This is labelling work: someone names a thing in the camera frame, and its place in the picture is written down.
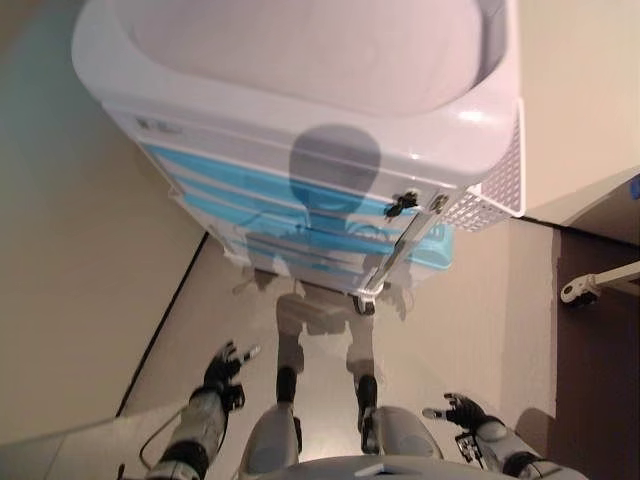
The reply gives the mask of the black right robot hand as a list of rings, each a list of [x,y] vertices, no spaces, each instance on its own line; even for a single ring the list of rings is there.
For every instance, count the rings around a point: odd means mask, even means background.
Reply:
[[[488,422],[489,416],[469,397],[453,392],[445,393],[443,397],[448,402],[447,409],[425,407],[422,416],[430,420],[447,421],[467,431],[476,431]]]

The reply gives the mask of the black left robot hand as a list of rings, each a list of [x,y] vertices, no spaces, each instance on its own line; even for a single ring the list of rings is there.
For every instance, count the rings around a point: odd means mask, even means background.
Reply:
[[[261,352],[261,346],[254,344],[245,351],[238,351],[233,340],[226,342],[209,363],[203,378],[203,387],[214,391],[221,400],[226,413],[241,409],[245,404],[245,393],[234,378],[241,368],[255,359]]]

